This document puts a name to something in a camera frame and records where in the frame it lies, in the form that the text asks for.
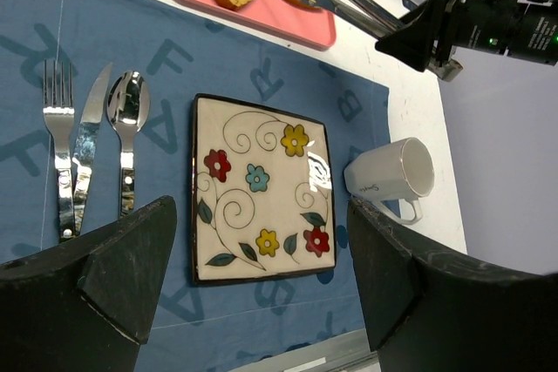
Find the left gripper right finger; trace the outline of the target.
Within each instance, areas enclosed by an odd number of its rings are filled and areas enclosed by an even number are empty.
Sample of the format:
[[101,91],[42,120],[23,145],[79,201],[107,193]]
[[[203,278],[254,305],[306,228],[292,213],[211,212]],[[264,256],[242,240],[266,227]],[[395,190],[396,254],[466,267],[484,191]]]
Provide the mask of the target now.
[[371,351],[384,371],[554,371],[557,277],[460,253],[349,202]]

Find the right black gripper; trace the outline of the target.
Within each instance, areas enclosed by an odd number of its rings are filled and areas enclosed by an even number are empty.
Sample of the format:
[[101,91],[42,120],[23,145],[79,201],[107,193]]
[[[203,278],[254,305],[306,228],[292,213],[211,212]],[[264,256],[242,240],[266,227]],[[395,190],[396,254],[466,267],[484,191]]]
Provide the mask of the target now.
[[376,42],[375,48],[416,71],[429,68],[444,81],[463,69],[458,47],[503,55],[523,15],[518,0],[426,0],[413,19]]

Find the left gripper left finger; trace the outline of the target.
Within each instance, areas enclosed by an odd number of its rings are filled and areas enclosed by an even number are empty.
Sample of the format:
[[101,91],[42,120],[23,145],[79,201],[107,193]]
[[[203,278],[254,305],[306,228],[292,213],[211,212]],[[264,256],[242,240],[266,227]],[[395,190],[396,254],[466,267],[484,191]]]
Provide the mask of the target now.
[[137,211],[1,266],[3,371],[132,371],[174,245],[176,204]]

